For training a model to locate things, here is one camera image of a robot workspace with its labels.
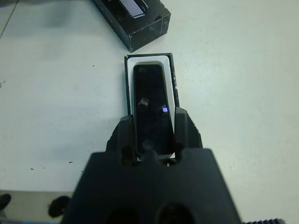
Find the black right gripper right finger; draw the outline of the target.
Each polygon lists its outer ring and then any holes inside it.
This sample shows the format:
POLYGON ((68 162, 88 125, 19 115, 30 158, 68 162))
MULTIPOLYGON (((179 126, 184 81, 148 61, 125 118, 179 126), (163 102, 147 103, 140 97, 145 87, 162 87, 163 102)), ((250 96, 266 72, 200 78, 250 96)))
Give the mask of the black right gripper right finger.
POLYGON ((180 160, 186 148, 202 148, 201 135, 187 110, 176 107, 175 110, 175 158, 180 160))

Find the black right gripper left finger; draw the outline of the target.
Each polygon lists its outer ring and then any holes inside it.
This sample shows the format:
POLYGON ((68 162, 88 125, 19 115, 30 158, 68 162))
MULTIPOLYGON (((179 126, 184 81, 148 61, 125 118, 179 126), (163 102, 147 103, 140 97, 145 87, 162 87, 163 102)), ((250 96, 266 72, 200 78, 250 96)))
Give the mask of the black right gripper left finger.
POLYGON ((117 160, 121 165, 133 165, 136 162, 133 116, 125 116, 120 119, 107 141, 106 152, 116 153, 117 160))

